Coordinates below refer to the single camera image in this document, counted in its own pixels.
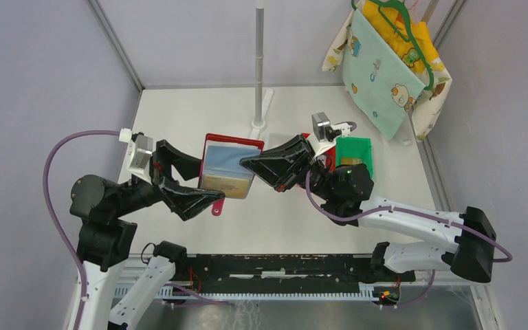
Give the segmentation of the red leather card holder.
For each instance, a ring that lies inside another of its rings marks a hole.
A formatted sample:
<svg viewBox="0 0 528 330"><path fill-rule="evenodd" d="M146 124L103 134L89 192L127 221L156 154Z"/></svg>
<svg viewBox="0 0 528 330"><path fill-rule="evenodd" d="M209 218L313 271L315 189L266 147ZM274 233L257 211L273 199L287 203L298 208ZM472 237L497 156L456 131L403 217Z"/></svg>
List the red leather card holder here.
<svg viewBox="0 0 528 330"><path fill-rule="evenodd" d="M244 157L260 155L264 146L264 141L260 139L207 133L203 144L198 187L204 175L246 178L253 182L254 174L242 167L239 162ZM214 203L211 208L212 215L216 217L221 215L226 199L230 198L225 196Z"/></svg>

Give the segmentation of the gold VIP card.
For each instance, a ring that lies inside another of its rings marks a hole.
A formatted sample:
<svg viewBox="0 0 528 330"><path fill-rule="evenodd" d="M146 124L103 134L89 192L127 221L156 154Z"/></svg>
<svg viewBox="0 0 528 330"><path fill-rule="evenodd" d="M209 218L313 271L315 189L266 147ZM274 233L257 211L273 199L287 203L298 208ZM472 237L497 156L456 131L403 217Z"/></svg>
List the gold VIP card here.
<svg viewBox="0 0 528 330"><path fill-rule="evenodd" d="M245 199L250 189L252 180L238 177L220 175L204 175L200 180L200 188L218 190L230 199Z"/></svg>

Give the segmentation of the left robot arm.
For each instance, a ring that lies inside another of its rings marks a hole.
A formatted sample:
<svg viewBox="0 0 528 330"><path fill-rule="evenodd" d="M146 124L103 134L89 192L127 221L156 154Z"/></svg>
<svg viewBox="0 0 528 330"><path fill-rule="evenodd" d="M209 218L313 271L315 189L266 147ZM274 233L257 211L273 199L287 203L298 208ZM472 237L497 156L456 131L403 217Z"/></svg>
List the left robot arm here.
<svg viewBox="0 0 528 330"><path fill-rule="evenodd" d="M85 275L79 284L86 289L83 307L75 309L79 329L135 329L160 289L171 279L188 273L186 248L167 241L158 243L141 275L126 295L112 303L124 269L137 224L121 220L124 215L163 202L181 220L197 216L225 197L217 190L180 186L175 169L185 180L198 177L201 160L182 153L166 140L154 143L145 138L134 144L142 156L135 163L144 170L142 178L132 175L117 184L85 175L72 187L70 212L82 220L77 257Z"/></svg>

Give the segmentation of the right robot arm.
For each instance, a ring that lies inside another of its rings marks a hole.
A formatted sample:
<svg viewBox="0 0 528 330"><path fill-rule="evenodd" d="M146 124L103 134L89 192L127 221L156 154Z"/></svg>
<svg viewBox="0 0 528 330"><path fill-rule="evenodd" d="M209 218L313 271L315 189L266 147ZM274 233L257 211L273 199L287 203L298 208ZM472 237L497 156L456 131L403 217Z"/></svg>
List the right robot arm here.
<svg viewBox="0 0 528 330"><path fill-rule="evenodd" d="M380 197L366 164L327 168L319 159L311 135L244 157L240 165L283 193L305 189L312 206L332 222L377 228L416 239L414 243L378 243L369 263L379 281L415 270L450 271L475 283L490 283L499 260L496 232L479 208L464 212L426 210Z"/></svg>

